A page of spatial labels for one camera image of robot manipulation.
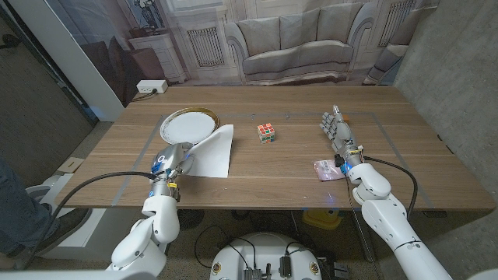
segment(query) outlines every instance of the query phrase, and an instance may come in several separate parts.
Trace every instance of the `white plate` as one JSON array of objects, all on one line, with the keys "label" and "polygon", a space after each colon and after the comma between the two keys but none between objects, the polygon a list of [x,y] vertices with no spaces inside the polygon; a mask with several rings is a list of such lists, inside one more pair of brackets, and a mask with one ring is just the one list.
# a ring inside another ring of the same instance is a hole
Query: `white plate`
[{"label": "white plate", "polygon": [[161,125],[160,134],[170,144],[197,144],[218,128],[218,117],[205,108],[187,108],[171,114]]}]

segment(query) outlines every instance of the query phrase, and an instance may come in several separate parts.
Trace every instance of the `radiator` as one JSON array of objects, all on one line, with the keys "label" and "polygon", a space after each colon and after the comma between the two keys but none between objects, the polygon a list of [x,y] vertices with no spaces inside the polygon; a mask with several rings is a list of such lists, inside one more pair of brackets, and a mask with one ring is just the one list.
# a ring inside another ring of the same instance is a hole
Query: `radiator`
[{"label": "radiator", "polygon": [[195,58],[200,67],[225,64],[216,27],[189,30],[187,32],[195,52]]},{"label": "radiator", "polygon": [[388,20],[384,27],[384,32],[382,33],[381,41],[379,42],[379,47],[385,47],[388,45],[389,40],[395,35],[399,28],[399,25],[405,20],[405,17],[413,9],[415,1],[403,1],[391,4],[391,9],[389,10]]}]

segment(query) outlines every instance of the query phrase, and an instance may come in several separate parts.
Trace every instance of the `power strip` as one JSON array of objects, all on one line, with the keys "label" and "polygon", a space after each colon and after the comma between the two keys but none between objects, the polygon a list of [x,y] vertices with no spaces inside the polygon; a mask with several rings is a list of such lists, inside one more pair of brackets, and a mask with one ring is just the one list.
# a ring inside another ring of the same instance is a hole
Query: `power strip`
[{"label": "power strip", "polygon": [[157,93],[164,93],[168,88],[165,80],[142,80],[137,84],[139,93],[151,93],[154,89]]}]

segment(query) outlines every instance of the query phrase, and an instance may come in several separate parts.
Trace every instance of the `white door frame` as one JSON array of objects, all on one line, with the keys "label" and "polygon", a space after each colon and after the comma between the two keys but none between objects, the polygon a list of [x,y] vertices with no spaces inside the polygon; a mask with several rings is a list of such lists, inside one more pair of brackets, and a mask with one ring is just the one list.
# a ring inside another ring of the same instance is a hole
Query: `white door frame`
[{"label": "white door frame", "polygon": [[44,0],[9,2],[99,120],[116,121],[124,110],[121,101],[52,8]]}]

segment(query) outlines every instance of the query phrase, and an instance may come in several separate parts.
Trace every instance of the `white robot body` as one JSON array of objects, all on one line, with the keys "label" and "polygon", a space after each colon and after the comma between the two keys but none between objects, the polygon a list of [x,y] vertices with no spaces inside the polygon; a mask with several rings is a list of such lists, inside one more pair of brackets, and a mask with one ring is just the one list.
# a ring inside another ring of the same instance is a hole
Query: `white robot body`
[{"label": "white robot body", "polygon": [[[266,273],[267,264],[271,264],[271,279],[286,279],[281,277],[279,273],[280,258],[284,256],[287,244],[295,242],[295,240],[278,233],[250,233],[242,238],[254,244],[256,248],[256,266],[257,269],[261,269],[261,273]],[[253,247],[246,241],[239,239],[235,239],[231,245],[242,254],[249,267],[253,268]],[[314,265],[318,266],[315,256],[301,244],[293,243],[289,246],[290,253],[297,249],[300,250],[290,254],[292,276],[289,279],[321,280],[320,270],[318,269],[316,274],[312,271]],[[216,255],[212,262],[212,268],[216,264],[220,266],[219,272],[215,273],[211,269],[210,280],[237,280],[244,278],[246,264],[232,247],[226,246]]]}]

